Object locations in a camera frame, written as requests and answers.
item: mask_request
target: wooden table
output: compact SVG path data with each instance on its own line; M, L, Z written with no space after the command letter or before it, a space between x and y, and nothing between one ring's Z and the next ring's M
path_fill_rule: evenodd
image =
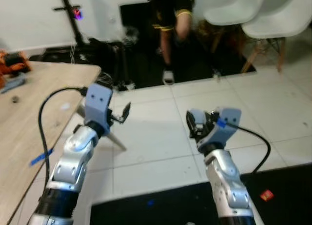
M44 99L66 86L88 86L100 68L90 65L32 62L27 83L0 94L0 225L8 224L38 174L43 161L30 162L43 153L38 111ZM13 96L19 97L12 103ZM42 116L48 147L57 142L82 97L77 91L55 95Z

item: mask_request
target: yellow stripe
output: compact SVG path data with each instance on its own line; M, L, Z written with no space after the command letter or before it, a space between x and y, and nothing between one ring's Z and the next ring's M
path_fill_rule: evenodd
M162 31L172 31L174 29L174 27L171 27L171 26L165 26L165 27L160 27L160 29Z
M179 17L181 14L189 14L189 15L192 15L192 12L188 9L181 9L181 10L178 10L175 15L177 17Z
M155 29L160 29L161 26L160 26L159 24L153 24L153 28L155 28Z

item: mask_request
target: chair leg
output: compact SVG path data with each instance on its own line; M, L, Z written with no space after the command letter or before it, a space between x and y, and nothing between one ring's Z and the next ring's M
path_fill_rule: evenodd
M245 65L243 66L241 73L246 73L249 70L250 66L252 65L253 61L255 60L258 54L259 54L259 50L258 50L258 46L256 46L254 48L253 53L249 56Z
M84 110L85 110L84 105L80 104L76 113L79 114L82 118L84 118L86 116Z
M241 26L239 26L239 28L238 28L238 53L239 53L240 59L242 59L242 57L243 57L244 46L245 46L244 32L243 32Z
M216 49L218 48L218 45L220 43L220 40L223 36L224 33L224 27L221 28L221 30L219 31L219 33L216 35L213 45L211 46L211 53L215 53Z
M108 136L108 139L110 139L113 143L118 145L119 148L121 148L122 151L126 151L126 146L123 145L123 143L111 132Z
M279 57L278 57L278 63L277 63L277 71L279 73L282 72L282 66L284 64L284 58L285 58L285 38L281 38L281 46L279 51Z

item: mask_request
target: black cable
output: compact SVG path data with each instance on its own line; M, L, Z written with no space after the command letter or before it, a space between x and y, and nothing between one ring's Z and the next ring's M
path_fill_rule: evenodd
M234 124L231 124L231 123L226 123L226 125L230 126L230 127L233 127L233 128L236 128L236 129L239 129L239 130L242 130L242 131L245 131L245 132L248 132L254 136L257 136L258 138L260 138L261 140L263 140L263 142L267 145L267 153L266 155L264 156L264 158L262 159L262 161L258 164L258 166L252 171L252 174L254 175L255 173L257 173L257 171L260 169L260 167L265 163L265 161L268 159L269 155L270 155L270 152L271 152L271 145L270 143L262 136L260 136L259 134L251 131L251 130L248 130L248 129L245 129L243 127L240 127L240 126L236 126Z
M66 91L66 90L76 90L79 91L82 95L84 95L86 93L87 88L80 88L80 87L66 87L66 88L62 88L59 90L56 90L55 92L51 93L45 100L44 102L41 104L40 110L39 110L39 114L38 114L38 124L39 124L39 131L40 131L40 136L42 139L42 144L43 144L43 150L44 150L44 161L45 161L45 183L44 183L44 188L46 187L48 181L49 181L49 176L50 176L50 161L49 161L49 154L48 154L48 146L46 143L46 139L45 139L45 135L43 132L43 128L42 128L42 112L43 112L43 108L45 106L45 104L48 102L48 100L53 97L55 94L62 92L62 91Z

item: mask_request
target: small red object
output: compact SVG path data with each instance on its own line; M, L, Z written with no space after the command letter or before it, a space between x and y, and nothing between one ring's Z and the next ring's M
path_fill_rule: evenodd
M267 202L274 197L274 194L270 190L265 190L260 197Z

